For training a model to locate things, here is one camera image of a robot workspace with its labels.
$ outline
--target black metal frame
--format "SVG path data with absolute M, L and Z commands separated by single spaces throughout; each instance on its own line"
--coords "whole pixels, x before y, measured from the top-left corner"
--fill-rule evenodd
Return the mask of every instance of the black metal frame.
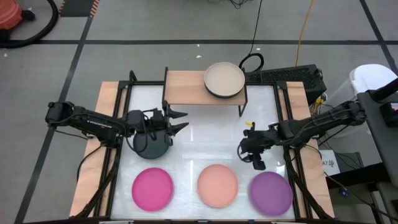
M 162 101 L 164 101 L 164 94 L 166 92 L 166 80 L 167 80 L 167 72 L 169 71 L 169 68 L 166 67 L 164 70 L 164 87 L 163 87 L 163 95 L 162 95 Z M 238 110 L 239 110 L 239 117 L 242 117 L 244 109 L 246 109 L 246 105 L 248 104 L 248 89 L 246 88 L 246 82 L 244 83 L 243 86 L 243 91 L 244 91 L 244 104 L 243 105 L 238 105 Z
M 117 117 L 118 116 L 118 112 L 120 109 L 120 100 L 121 100 L 121 96 L 122 96 L 122 92 L 123 90 L 127 87 L 127 93 L 126 93 L 126 100 L 124 102 L 124 109 L 123 109 L 123 113 L 127 113 L 128 109 L 129 109 L 129 102 L 130 102 L 130 97 L 131 97 L 131 92 L 132 92 L 132 87 L 134 85 L 165 85 L 166 82 L 166 78 L 167 78 L 167 71 L 168 68 L 165 68 L 165 77 L 164 77 L 164 81 L 137 81 L 137 78 L 134 74 L 133 71 L 130 71 L 130 76 L 129 76 L 129 81 L 120 81 L 119 85 L 118 85 L 118 92 L 116 94 L 116 101 L 115 101 L 115 106 L 114 106 L 114 111 L 113 111 L 113 116 Z M 243 107 L 243 109 L 241 110 L 241 108 L 239 107 L 239 115 L 241 116 L 241 114 L 243 113 L 246 105 L 247 105 L 247 85 L 249 86 L 272 86 L 273 87 L 273 91 L 274 91 L 274 96 L 275 96 L 275 106 L 276 106 L 276 110 L 277 110 L 277 115 L 278 115 L 278 119 L 279 121 L 282 121 L 283 118 L 283 114 L 282 114 L 282 107 L 281 107 L 281 103 L 280 103 L 280 98 L 279 98 L 279 89 L 282 90 L 282 92 L 284 93 L 284 101 L 285 101 L 285 105 L 286 105 L 286 110 L 287 110 L 287 118 L 288 119 L 293 119 L 293 114 L 292 114 L 292 109 L 290 107 L 290 100 L 289 100 L 289 94 L 287 92 L 287 85 L 286 82 L 261 82 L 261 83 L 245 83 L 244 86 L 244 91 L 246 92 L 246 103 Z M 165 93 L 165 88 L 163 89 L 163 96 L 162 99 L 164 100 L 164 93 Z M 120 161 L 120 157 L 121 157 L 121 149 L 122 149 L 122 143 L 123 140 L 120 139 L 120 146 L 118 148 L 116 148 L 116 155 L 115 155 L 115 160 L 114 163 L 116 163 L 117 167 L 119 168 L 119 161 Z M 100 180 L 100 185 L 103 183 L 104 177 L 106 177 L 106 174 L 108 173 L 108 169 L 109 169 L 109 165 L 110 165 L 110 158 L 111 158 L 111 151 L 112 149 L 107 149 L 106 151 L 106 156 L 104 158 L 104 164 L 103 164 L 103 168 L 102 168 L 102 173 L 101 173 L 101 180 Z M 305 178 L 304 178 L 304 173 L 303 173 L 303 167 L 302 167 L 302 161 L 301 161 L 301 157 L 300 154 L 298 152 L 296 152 L 296 161 L 297 161 L 297 169 L 300 175 L 300 178 L 302 179 L 303 183 L 305 184 Z M 107 205 L 106 205 L 106 213 L 105 215 L 107 217 L 110 217 L 111 215 L 111 211 L 112 211 L 112 205 L 113 205 L 113 198 L 114 198 L 114 191 L 116 188 L 116 179 L 117 179 L 117 175 L 114 176 L 114 178 L 112 179 L 111 183 L 110 183 L 110 189 L 109 189 L 109 197 L 108 197 L 108 201 L 107 201 Z M 289 184 L 292 188 L 292 191 L 294 193 L 294 199 L 293 199 L 293 208 L 294 208 L 294 214 L 295 214 L 295 218 L 300 218 L 300 210 L 299 210 L 299 205 L 297 203 L 297 193 L 296 193 L 296 188 L 295 188 L 295 182 L 288 176 L 289 179 Z M 305 198 L 303 198 L 304 200 L 304 205 L 305 205 L 305 211 L 307 213 L 307 218 L 312 218 L 312 209 L 310 208 L 307 200 Z M 94 217 L 98 217 L 100 214 L 100 208 L 101 208 L 101 203 L 102 200 L 98 200 L 98 203 L 96 204 L 95 210 L 94 210 Z

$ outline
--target tabletop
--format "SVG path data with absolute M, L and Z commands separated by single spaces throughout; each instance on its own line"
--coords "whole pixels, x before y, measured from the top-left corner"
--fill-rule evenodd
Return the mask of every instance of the tabletop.
M 116 93 L 118 88 L 118 82 L 103 82 L 98 96 L 96 105 L 96 112 L 112 115 L 113 108 L 116 100 Z M 294 119 L 304 119 L 310 116 L 308 110 L 307 100 L 305 96 L 305 90 L 301 82 L 287 82 L 287 92 L 290 98 L 290 104 L 292 108 L 292 114 Z M 284 119 L 287 117 L 283 93 L 280 91 L 280 98 L 282 103 L 282 114 Z M 123 107 L 119 109 L 119 116 L 122 115 Z M 98 147 L 98 140 L 91 139 L 88 141 L 86 146 L 85 155 L 90 153 L 92 150 Z M 317 142 L 311 140 L 308 145 L 317 148 Z M 328 187 L 326 184 L 325 176 L 323 173 L 322 162 L 319 158 L 319 154 L 310 148 L 303 148 L 301 151 L 303 171 L 307 188 L 314 196 L 315 200 L 322 206 L 327 214 L 334 217 L 333 207 L 329 196 Z M 73 199 L 70 215 L 76 215 L 91 199 L 92 195 L 98 188 L 103 161 L 105 157 L 105 150 L 98 151 L 93 154 L 81 167 L 80 178 L 76 187 L 75 196 Z M 302 194 L 296 187 L 297 192 L 297 203 L 300 210 L 300 216 L 305 217 L 305 207 L 303 205 Z M 109 188 L 103 195 L 103 202 L 107 202 L 109 195 Z M 99 214 L 105 215 L 106 203 L 102 203 Z

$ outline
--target wooden platform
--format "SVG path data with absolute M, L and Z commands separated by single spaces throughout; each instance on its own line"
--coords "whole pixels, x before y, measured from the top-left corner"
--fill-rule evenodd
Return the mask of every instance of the wooden platform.
M 207 91 L 204 76 L 205 71 L 168 71 L 164 99 L 171 105 L 245 104 L 244 89 L 232 98 L 217 98 Z

